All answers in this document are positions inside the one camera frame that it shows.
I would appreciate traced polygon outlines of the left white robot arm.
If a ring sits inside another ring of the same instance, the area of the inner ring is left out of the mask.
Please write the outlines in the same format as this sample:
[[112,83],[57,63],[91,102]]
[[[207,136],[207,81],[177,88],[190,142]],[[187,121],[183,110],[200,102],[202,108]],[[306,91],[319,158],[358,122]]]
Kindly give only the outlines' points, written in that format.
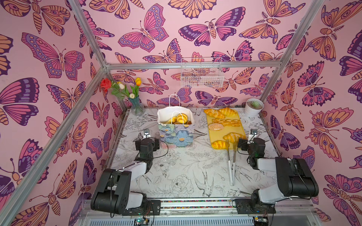
[[135,142],[139,154],[134,162],[121,169],[105,169],[94,191],[90,208],[114,215],[135,216],[154,213],[154,205],[147,195],[131,191],[131,182],[148,173],[152,167],[153,153],[160,148],[159,139],[144,138]]

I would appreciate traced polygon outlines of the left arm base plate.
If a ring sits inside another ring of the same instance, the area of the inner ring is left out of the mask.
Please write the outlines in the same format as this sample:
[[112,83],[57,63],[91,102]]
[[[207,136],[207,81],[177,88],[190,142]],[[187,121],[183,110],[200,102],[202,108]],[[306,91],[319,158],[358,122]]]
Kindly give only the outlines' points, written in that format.
[[145,216],[155,215],[159,216],[161,210],[161,201],[160,200],[146,200],[142,203],[140,207],[126,209],[122,216]]

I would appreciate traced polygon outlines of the floral white paper bag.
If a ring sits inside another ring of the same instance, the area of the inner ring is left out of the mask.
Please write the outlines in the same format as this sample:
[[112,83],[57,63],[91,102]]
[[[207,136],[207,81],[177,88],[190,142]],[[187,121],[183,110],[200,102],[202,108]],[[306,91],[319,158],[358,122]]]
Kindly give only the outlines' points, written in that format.
[[[194,141],[194,128],[195,120],[193,112],[181,104],[177,106],[171,105],[171,98],[175,98],[180,101],[180,97],[177,94],[172,94],[169,97],[169,106],[159,109],[157,111],[157,123],[160,132],[160,140],[172,147],[188,147],[193,144]],[[173,116],[179,114],[186,114],[188,122],[186,124],[166,124],[166,122]]]

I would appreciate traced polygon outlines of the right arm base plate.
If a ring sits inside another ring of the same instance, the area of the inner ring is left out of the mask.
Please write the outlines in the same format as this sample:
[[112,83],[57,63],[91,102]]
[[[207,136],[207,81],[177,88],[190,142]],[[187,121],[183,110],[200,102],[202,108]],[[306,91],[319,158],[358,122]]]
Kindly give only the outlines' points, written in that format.
[[275,214],[276,210],[273,204],[266,204],[262,202],[255,202],[251,199],[235,199],[233,206],[236,208],[238,214]]

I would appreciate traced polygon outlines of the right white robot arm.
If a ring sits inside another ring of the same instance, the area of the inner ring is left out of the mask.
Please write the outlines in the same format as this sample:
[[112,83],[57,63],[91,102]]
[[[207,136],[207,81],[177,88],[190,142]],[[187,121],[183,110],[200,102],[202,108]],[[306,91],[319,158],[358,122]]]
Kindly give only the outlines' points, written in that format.
[[247,162],[253,169],[276,174],[274,185],[252,193],[252,204],[272,205],[289,198],[311,199],[318,196],[319,186],[306,160],[265,157],[265,140],[261,138],[251,141],[240,138],[237,148],[248,152]]

